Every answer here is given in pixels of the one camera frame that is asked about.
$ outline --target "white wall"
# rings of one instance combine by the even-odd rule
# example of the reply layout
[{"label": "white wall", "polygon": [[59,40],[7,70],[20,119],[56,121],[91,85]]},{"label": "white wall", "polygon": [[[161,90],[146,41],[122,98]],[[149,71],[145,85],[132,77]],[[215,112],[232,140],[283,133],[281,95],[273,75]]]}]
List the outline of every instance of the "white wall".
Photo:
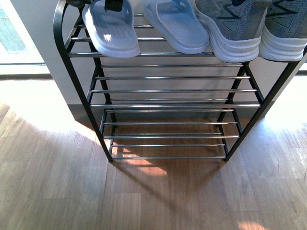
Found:
[{"label": "white wall", "polygon": [[[75,92],[75,89],[71,83],[71,80],[67,74],[67,71],[63,65],[63,62],[58,54],[58,51],[55,46],[54,38],[53,38],[53,15],[54,10],[56,8],[58,0],[31,0],[31,3],[25,3],[23,0],[11,0],[12,4],[14,5],[15,9],[17,10],[18,14],[20,15],[23,23],[25,24],[30,36],[32,37],[37,49],[39,50],[41,56],[43,57],[46,65],[48,66],[51,76],[57,83],[60,91],[62,92],[64,99],[68,104],[80,104],[80,100]],[[141,12],[140,8],[140,0],[131,0],[132,5],[135,8],[135,12]],[[63,33],[64,37],[67,37],[69,32],[71,31],[72,25],[74,24],[75,20],[78,16],[77,8],[68,7],[68,10],[65,14],[64,18],[64,25],[63,25]],[[152,45],[148,44],[140,44],[141,50],[152,49]],[[170,46],[167,43],[159,43],[159,47],[155,46],[155,49],[169,49]],[[89,48],[87,44],[79,45],[75,51],[85,51],[88,52]],[[116,60],[116,59],[104,59],[105,62],[121,62],[123,60]],[[128,62],[131,63],[148,63],[148,59],[145,58],[133,58]],[[155,61],[161,62],[160,58],[150,59],[151,63]],[[186,63],[185,59],[174,58],[172,60],[163,59],[163,62],[170,61],[172,63]],[[190,63],[202,63],[206,61],[205,59],[200,58],[191,58],[188,60]],[[219,63],[219,61],[215,58],[208,59],[209,62]],[[90,84],[90,79],[93,74],[94,64],[93,61],[89,58],[75,58],[73,59],[73,63],[75,64],[77,73],[81,76],[80,80],[83,85],[84,91],[87,93],[88,86]],[[258,82],[262,92],[266,95],[272,85],[277,80],[280,73],[283,71],[284,67],[286,66],[285,63],[275,63],[266,61],[262,58],[257,58],[256,60],[252,61],[250,67],[254,72],[256,81]],[[128,71],[129,75],[141,73],[141,69],[137,70],[133,69]],[[106,70],[106,73],[114,72],[115,70]],[[167,73],[172,75],[179,74],[197,74],[200,71],[199,69],[154,69],[150,73],[151,75],[166,75]],[[236,75],[237,69],[210,69],[210,70],[202,70],[204,71],[204,75]],[[127,75],[127,70],[118,70],[116,73],[118,75]],[[155,87],[164,88],[164,85],[161,86],[161,83],[151,82],[147,84],[145,87],[152,88],[153,85],[156,84]],[[183,85],[182,81],[171,81],[166,82],[168,86],[171,88],[179,88]],[[186,88],[213,88],[216,86],[223,86],[225,82],[216,83],[216,81],[207,81],[206,83],[200,81],[186,81],[184,83],[184,87]],[[136,88],[144,88],[141,81],[130,81],[125,82],[123,85],[119,82],[114,82],[113,86],[118,89],[124,89],[127,87]],[[241,88],[246,88],[248,85],[242,85]],[[236,101],[254,101],[255,97],[245,96],[243,94],[238,94],[235,98]]]}]

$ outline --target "sneaker sole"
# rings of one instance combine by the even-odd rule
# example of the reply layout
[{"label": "sneaker sole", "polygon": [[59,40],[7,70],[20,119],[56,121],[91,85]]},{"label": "sneaker sole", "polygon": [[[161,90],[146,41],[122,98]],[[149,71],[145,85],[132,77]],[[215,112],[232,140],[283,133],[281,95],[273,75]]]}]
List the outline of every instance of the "sneaker sole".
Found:
[{"label": "sneaker sole", "polygon": [[264,27],[259,45],[259,55],[272,61],[299,61],[303,57],[307,38],[276,37]]},{"label": "sneaker sole", "polygon": [[208,31],[211,48],[221,61],[238,63],[254,60],[259,54],[260,37],[233,41],[225,38],[215,21],[196,9],[196,17]]}]

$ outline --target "chrome rod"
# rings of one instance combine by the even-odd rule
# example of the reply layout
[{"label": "chrome rod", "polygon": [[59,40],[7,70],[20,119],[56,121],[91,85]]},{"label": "chrome rod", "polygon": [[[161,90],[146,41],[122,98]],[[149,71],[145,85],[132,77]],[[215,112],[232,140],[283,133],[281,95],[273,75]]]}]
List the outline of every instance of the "chrome rod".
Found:
[{"label": "chrome rod", "polygon": [[153,28],[152,25],[134,25],[133,26],[136,29],[140,29],[140,28]]},{"label": "chrome rod", "polygon": [[74,42],[92,42],[91,38],[89,37],[72,37],[71,39]]},{"label": "chrome rod", "polygon": [[204,101],[204,102],[216,102],[227,101],[227,98],[145,98],[145,99],[111,99],[114,102],[138,102],[138,101]]},{"label": "chrome rod", "polygon": [[183,109],[196,109],[196,108],[244,108],[244,107],[260,107],[260,104],[198,104],[198,105],[154,105],[154,104],[92,104],[91,107],[104,107],[112,109],[124,108],[183,108]]},{"label": "chrome rod", "polygon": [[179,160],[179,159],[225,159],[225,156],[211,157],[113,157],[114,160]]},{"label": "chrome rod", "polygon": [[[89,37],[72,37],[72,41],[74,42],[92,42]],[[138,41],[140,42],[155,42],[155,41],[166,41],[163,37],[139,37]]]},{"label": "chrome rod", "polygon": [[105,136],[104,139],[225,139],[225,138],[239,138],[238,135],[233,136]]},{"label": "chrome rod", "polygon": [[233,109],[188,109],[188,110],[106,110],[108,113],[160,113],[160,112],[202,112],[202,113],[209,113],[209,112],[219,112],[219,113],[227,113],[232,112]]},{"label": "chrome rod", "polygon": [[166,39],[163,37],[139,37],[139,42],[166,42]]},{"label": "chrome rod", "polygon": [[154,92],[154,93],[193,93],[193,92],[255,92],[257,90],[91,90],[92,93],[128,93],[128,92]]},{"label": "chrome rod", "polygon": [[151,125],[235,125],[236,121],[204,122],[104,122],[107,126],[151,126]]},{"label": "chrome rod", "polygon": [[182,144],[182,145],[112,145],[113,147],[217,147],[225,144]]},{"label": "chrome rod", "polygon": [[[198,56],[206,56],[209,54],[203,54],[200,53]],[[174,56],[177,55],[176,53],[159,53],[159,54],[140,54],[139,56]],[[152,64],[152,65],[101,65],[102,68],[176,68],[176,67],[182,67],[182,68],[189,68],[189,67],[203,67],[203,68],[213,68],[213,67],[242,67],[241,64]]]},{"label": "chrome rod", "polygon": [[114,133],[114,136],[173,136],[173,135],[221,135],[222,133]]},{"label": "chrome rod", "polygon": [[[98,52],[78,52],[68,53],[71,58],[103,58],[105,57]],[[179,52],[157,52],[157,53],[140,53],[137,57],[214,57],[213,52],[203,52],[199,54],[183,54]],[[105,68],[125,68],[125,67],[242,67],[242,64],[224,64],[224,65],[105,65]]]},{"label": "chrome rod", "polygon": [[96,80],[235,80],[249,79],[250,76],[165,76],[165,77],[96,77]]}]

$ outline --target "baseboard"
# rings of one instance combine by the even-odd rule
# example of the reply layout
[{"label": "baseboard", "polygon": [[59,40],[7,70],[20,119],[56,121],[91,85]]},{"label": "baseboard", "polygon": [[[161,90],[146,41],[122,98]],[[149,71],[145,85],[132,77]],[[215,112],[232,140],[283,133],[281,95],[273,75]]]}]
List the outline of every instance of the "baseboard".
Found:
[{"label": "baseboard", "polygon": [[27,80],[27,79],[52,79],[50,73],[38,73],[38,74],[0,74],[0,80]]},{"label": "baseboard", "polygon": [[[252,104],[255,102],[242,102],[238,104]],[[271,102],[266,111],[262,114],[261,117],[264,117],[271,108],[274,102]],[[81,104],[69,104],[69,109],[76,121],[86,121],[88,120],[88,116]],[[241,108],[237,109],[237,113],[239,117],[252,117],[257,108]],[[102,108],[92,108],[93,114],[97,121],[99,121],[103,114]],[[231,113],[226,113],[227,117],[232,116]],[[134,119],[193,119],[193,118],[217,118],[219,113],[195,113],[195,112],[169,112],[169,113],[118,113],[118,120],[134,120]]]}]

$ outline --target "slide sandal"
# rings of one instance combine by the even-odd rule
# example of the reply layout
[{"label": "slide sandal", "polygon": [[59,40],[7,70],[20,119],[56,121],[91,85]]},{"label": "slide sandal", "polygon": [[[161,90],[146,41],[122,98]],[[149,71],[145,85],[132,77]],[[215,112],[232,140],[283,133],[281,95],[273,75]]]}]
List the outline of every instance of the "slide sandal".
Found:
[{"label": "slide sandal", "polygon": [[189,0],[142,0],[144,16],[177,51],[197,54],[209,47],[209,35]]},{"label": "slide sandal", "polygon": [[123,1],[120,12],[106,11],[105,0],[95,0],[84,7],[82,18],[99,53],[112,58],[131,58],[140,53],[128,0]]}]

